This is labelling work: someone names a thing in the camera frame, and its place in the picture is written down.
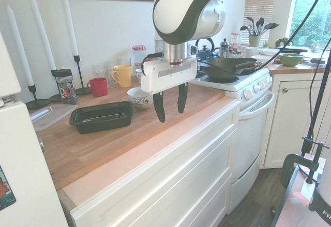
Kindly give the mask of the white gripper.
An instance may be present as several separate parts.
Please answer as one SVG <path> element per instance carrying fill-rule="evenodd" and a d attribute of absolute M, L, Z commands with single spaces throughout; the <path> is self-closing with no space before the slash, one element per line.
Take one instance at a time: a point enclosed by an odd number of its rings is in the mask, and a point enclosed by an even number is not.
<path fill-rule="evenodd" d="M 178 112 L 183 114 L 188 94 L 188 82 L 197 74 L 197 59 L 195 56 L 183 60 L 179 67 L 171 67 L 169 62 L 160 59 L 147 61 L 143 65 L 141 89 L 153 94 L 154 108 L 160 122 L 165 122 L 163 107 L 163 91 L 178 86 Z"/>

